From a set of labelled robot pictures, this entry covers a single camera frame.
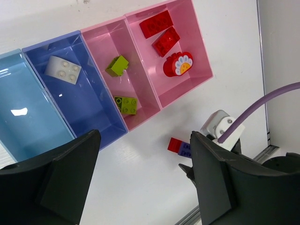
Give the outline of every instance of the white lego brick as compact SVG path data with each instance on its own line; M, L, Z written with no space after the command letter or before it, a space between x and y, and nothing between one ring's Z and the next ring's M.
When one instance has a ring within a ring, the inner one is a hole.
M81 66L79 65L56 56L51 56L45 74L71 84L76 84L80 70Z

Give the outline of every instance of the lego brick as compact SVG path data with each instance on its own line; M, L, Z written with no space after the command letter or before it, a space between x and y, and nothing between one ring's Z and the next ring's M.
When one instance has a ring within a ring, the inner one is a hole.
M50 56L45 74L62 81L76 84L81 66L56 56Z
M129 62L120 55L112 60L105 71L112 77L122 76L123 71L128 68L128 64Z
M173 22L168 10L140 23L142 33L146 39L172 26Z
M171 138L168 150L177 153L180 156L191 158L191 146L189 143L183 142L176 138Z
M163 70L166 76L182 76L193 66L193 56L189 52L172 54L164 63Z
M152 44L152 46L161 57L164 57L179 40L180 37L175 28L170 27Z
M115 102L122 114L136 115L137 99L134 97L114 97Z

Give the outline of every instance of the blue bin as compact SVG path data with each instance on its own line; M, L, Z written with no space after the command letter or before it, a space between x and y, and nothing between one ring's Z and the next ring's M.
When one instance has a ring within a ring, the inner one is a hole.
M21 50L0 55L0 140L23 161L74 139Z
M97 129L102 136L102 149L127 133L79 31L24 48L23 52L75 136ZM50 56L82 67L76 84L44 74Z

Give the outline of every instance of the wall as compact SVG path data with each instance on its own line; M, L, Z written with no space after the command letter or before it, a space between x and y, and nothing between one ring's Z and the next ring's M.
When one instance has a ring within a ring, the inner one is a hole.
M300 81L300 1L259 0L266 92ZM300 90L267 104L271 144L300 153Z

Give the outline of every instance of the white flower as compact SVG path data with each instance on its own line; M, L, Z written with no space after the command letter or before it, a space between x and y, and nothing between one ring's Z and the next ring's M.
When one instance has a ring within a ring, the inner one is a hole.
M178 61L175 62L176 75L180 76L187 72L193 65L193 60L190 59L187 55L180 56Z

